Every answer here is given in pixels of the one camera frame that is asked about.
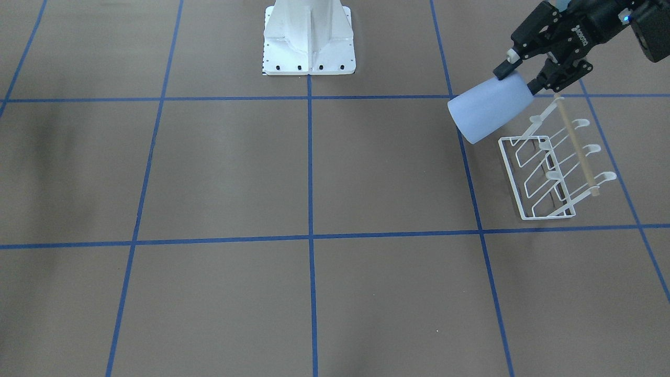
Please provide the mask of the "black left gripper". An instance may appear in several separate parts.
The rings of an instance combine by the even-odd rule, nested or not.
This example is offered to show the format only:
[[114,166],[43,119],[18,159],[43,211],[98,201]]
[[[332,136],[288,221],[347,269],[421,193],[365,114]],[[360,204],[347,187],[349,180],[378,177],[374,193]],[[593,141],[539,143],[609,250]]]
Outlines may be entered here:
[[593,71],[589,51],[627,28],[636,9],[636,1],[569,1],[563,9],[542,1],[512,32],[513,46],[493,74],[502,81],[524,61],[546,54],[527,87],[532,95],[545,89],[559,93]]

